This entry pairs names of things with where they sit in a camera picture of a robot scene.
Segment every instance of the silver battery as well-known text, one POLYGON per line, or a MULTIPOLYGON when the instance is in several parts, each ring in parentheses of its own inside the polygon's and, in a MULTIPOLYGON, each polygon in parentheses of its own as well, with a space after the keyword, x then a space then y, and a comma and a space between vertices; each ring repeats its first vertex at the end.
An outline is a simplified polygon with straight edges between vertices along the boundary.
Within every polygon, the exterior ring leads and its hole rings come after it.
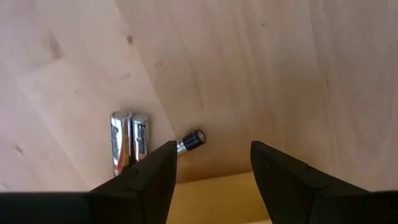
POLYGON ((131 163, 135 164, 148 155, 149 123, 147 115, 137 114, 132 117, 132 141, 131 163))
POLYGON ((132 113, 117 111, 111 114, 111 144, 113 175, 121 174, 130 165, 132 113))

